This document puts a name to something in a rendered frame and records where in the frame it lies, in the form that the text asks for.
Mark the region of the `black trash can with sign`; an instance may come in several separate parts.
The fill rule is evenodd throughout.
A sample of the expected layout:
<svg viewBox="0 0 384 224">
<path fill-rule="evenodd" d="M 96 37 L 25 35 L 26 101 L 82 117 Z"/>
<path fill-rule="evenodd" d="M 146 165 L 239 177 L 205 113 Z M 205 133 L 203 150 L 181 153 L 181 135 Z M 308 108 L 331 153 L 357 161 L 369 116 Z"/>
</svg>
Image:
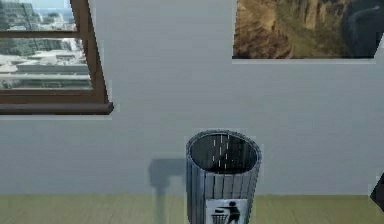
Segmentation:
<svg viewBox="0 0 384 224">
<path fill-rule="evenodd" d="M 249 224 L 261 161 L 259 145 L 242 133 L 194 135 L 186 144 L 189 224 Z"/>
</svg>

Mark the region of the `brown framed window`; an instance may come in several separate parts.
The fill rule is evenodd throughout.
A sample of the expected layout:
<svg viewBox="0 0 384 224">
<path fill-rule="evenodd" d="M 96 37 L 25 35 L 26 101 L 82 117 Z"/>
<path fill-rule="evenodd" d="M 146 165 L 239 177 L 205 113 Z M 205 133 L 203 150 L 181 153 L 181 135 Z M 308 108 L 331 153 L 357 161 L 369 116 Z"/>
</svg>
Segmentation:
<svg viewBox="0 0 384 224">
<path fill-rule="evenodd" d="M 0 0 L 0 114 L 108 115 L 89 0 Z"/>
</svg>

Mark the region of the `black angular object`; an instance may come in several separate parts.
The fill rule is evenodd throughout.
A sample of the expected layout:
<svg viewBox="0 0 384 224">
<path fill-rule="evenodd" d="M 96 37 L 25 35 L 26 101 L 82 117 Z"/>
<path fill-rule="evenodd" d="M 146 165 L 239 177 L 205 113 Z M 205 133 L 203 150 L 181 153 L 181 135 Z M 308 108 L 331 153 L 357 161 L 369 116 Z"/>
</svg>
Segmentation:
<svg viewBox="0 0 384 224">
<path fill-rule="evenodd" d="M 384 213 L 384 173 L 380 176 L 370 194 L 371 200 Z"/>
</svg>

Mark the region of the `landscape wall picture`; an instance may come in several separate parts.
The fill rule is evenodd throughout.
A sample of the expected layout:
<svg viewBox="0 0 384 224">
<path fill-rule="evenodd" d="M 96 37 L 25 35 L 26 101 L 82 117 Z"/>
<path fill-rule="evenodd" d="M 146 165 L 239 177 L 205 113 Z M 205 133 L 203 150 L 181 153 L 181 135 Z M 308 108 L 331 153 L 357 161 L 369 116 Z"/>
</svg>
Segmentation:
<svg viewBox="0 0 384 224">
<path fill-rule="evenodd" d="M 372 59 L 384 0 L 237 0 L 234 59 Z"/>
</svg>

